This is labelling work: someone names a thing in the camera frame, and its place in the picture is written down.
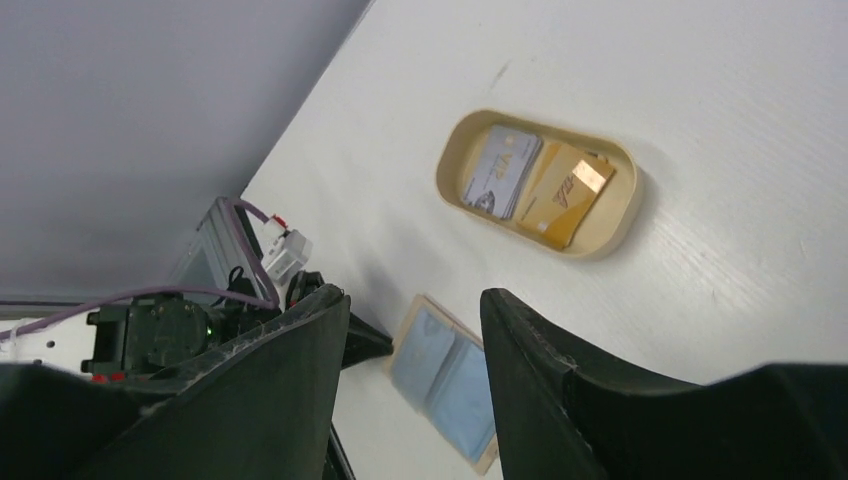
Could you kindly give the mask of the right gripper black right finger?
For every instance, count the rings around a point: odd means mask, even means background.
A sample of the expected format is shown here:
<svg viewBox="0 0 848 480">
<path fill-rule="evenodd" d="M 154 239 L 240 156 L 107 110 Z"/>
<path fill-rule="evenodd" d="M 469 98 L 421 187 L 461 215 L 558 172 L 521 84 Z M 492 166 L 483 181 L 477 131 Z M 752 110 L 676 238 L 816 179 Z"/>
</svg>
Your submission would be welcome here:
<svg viewBox="0 0 848 480">
<path fill-rule="evenodd" d="M 843 479 L 847 369 L 772 363 L 709 384 L 625 361 L 503 288 L 480 297 L 507 479 Z"/>
</svg>

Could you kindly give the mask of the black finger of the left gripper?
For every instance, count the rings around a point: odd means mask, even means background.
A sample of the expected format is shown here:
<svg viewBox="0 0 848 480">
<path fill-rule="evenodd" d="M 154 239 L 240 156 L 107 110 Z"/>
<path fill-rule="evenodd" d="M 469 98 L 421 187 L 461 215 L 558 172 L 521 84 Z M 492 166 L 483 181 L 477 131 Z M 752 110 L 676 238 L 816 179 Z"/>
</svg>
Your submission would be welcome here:
<svg viewBox="0 0 848 480">
<path fill-rule="evenodd" d="M 342 359 L 343 369 L 368 360 L 391 356 L 393 351 L 393 339 L 390 336 L 350 313 Z"/>
</svg>

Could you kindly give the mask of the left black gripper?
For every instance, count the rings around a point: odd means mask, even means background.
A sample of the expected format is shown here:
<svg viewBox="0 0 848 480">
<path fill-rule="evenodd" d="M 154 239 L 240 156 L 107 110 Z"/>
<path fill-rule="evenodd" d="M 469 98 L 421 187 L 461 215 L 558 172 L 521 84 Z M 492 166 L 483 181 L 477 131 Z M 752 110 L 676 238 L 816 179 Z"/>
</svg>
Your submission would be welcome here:
<svg viewBox="0 0 848 480">
<path fill-rule="evenodd" d="M 266 310 L 221 297 L 203 304 L 181 293 L 141 296 L 127 306 L 107 305 L 88 314 L 96 328 L 94 352 L 81 371 L 94 381 L 147 379 L 236 339 L 279 317 Z"/>
</svg>

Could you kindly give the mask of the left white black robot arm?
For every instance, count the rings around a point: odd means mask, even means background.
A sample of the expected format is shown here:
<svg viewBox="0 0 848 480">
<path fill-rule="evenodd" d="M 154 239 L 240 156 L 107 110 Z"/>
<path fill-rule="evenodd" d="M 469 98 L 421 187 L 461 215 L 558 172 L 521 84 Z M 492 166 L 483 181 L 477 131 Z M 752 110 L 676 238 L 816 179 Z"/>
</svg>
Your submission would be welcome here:
<svg viewBox="0 0 848 480">
<path fill-rule="evenodd" d="M 324 285 L 298 272 L 275 308 L 262 306 L 243 268 L 226 290 L 191 299 L 188 288 L 126 292 L 49 317 L 1 323 L 1 360 L 56 368 L 94 383 L 160 375 L 263 326 Z"/>
</svg>

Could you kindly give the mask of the beige card holder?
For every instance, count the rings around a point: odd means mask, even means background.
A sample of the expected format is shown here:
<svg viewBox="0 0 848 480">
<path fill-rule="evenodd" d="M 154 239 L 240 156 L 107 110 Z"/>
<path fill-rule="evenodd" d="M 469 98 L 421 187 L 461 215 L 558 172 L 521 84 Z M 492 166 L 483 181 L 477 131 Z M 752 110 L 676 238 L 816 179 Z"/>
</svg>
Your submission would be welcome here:
<svg viewBox="0 0 848 480">
<path fill-rule="evenodd" d="M 418 294 L 393 340 L 386 375 L 476 474 L 499 456 L 483 341 L 427 295 Z"/>
</svg>

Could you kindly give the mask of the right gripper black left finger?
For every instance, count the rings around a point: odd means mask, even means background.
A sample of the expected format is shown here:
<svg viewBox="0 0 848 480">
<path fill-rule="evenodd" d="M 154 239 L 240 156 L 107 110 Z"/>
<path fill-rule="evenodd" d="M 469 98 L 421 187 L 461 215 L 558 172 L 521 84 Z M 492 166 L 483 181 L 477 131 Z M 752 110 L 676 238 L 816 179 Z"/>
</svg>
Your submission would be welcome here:
<svg viewBox="0 0 848 480">
<path fill-rule="evenodd" d="M 318 479 L 350 299 L 327 284 L 147 380 L 1 368 L 5 479 Z"/>
</svg>

